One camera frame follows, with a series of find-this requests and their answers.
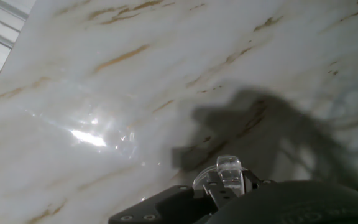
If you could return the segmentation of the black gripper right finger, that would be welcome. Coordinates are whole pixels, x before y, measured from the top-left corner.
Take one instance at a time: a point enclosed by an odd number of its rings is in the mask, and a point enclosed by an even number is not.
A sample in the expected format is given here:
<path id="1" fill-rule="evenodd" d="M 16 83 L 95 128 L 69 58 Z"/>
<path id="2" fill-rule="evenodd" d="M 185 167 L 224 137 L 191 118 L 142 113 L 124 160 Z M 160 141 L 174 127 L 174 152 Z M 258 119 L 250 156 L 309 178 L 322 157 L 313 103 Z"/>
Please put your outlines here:
<path id="1" fill-rule="evenodd" d="M 261 180 L 252 171 L 243 170 L 242 175 L 244 178 L 245 190 L 255 190 L 261 186 L 274 184 L 274 180 Z"/>

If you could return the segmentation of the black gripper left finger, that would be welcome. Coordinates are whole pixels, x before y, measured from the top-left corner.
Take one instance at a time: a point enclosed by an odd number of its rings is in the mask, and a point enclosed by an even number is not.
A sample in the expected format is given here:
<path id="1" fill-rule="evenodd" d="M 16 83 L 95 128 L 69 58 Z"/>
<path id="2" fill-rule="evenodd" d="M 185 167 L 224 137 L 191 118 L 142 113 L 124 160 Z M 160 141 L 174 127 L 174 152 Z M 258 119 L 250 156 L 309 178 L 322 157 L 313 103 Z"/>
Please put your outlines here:
<path id="1" fill-rule="evenodd" d="M 237 195 L 210 172 L 199 190 L 174 185 L 113 216 L 108 224 L 205 224 Z"/>

